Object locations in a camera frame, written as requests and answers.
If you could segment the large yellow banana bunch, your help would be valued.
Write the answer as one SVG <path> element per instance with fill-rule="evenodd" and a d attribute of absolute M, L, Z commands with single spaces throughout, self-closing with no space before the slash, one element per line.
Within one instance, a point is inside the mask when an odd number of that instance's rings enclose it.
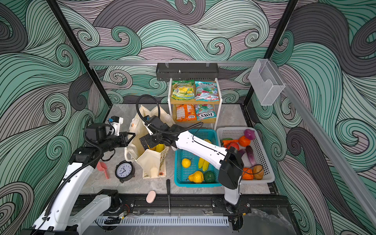
<path fill-rule="evenodd" d="M 165 149 L 164 144 L 158 144 L 157 146 L 150 148 L 150 150 L 161 153 Z"/>

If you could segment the cream canvas grocery bag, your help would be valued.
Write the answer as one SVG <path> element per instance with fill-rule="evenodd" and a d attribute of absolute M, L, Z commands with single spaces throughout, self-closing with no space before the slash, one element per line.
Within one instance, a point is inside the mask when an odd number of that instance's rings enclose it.
<path fill-rule="evenodd" d="M 142 116 L 157 116 L 158 108 L 155 107 L 151 111 L 145 108 L 144 106 L 139 107 L 139 111 Z M 166 123 L 169 127 L 171 127 L 175 122 L 171 115 L 169 115 L 165 110 L 160 108 L 160 119 L 163 123 Z M 139 115 L 136 113 L 135 117 L 132 119 L 132 122 L 129 127 L 130 133 L 135 133 L 136 136 L 133 138 L 131 143 L 128 147 L 124 150 L 124 157 L 125 160 L 129 162 L 136 162 L 140 165 L 144 171 L 144 176 L 147 174 L 149 178 L 158 178 L 160 177 L 160 168 L 162 162 L 165 160 L 166 155 L 170 149 L 170 147 L 165 146 L 161 152 L 157 152 L 154 150 L 147 149 L 145 150 L 141 144 L 140 138 L 149 134 L 144 122 L 141 120 Z"/>

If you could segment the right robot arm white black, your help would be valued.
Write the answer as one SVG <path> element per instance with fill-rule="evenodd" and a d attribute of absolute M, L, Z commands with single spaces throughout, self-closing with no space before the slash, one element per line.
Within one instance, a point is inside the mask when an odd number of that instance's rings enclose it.
<path fill-rule="evenodd" d="M 150 117 L 141 114 L 139 102 L 142 98 L 150 98 L 157 103 L 157 115 Z M 225 188 L 224 199 L 226 202 L 233 206 L 239 203 L 240 182 L 244 164 L 242 155 L 235 147 L 226 149 L 225 147 L 216 146 L 192 134 L 190 130 L 200 128 L 203 125 L 202 122 L 189 127 L 182 127 L 177 124 L 168 126 L 162 122 L 158 101 L 151 95 L 141 95 L 138 97 L 136 100 L 136 111 L 148 130 L 148 134 L 140 138 L 144 149 L 164 144 L 188 151 L 208 161 L 219 170 L 218 181 Z"/>

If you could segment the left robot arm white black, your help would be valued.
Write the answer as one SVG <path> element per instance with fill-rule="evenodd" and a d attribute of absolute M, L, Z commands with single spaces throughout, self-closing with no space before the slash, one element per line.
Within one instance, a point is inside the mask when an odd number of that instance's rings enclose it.
<path fill-rule="evenodd" d="M 87 120 L 84 146 L 73 152 L 65 176 L 47 207 L 31 228 L 20 232 L 22 235 L 81 235 L 102 213 L 120 209 L 118 191 L 104 189 L 77 214 L 71 215 L 83 186 L 104 154 L 127 147 L 135 138 L 135 133 L 120 131 L 122 124 L 123 118 L 118 116 L 112 116 L 108 123 Z"/>

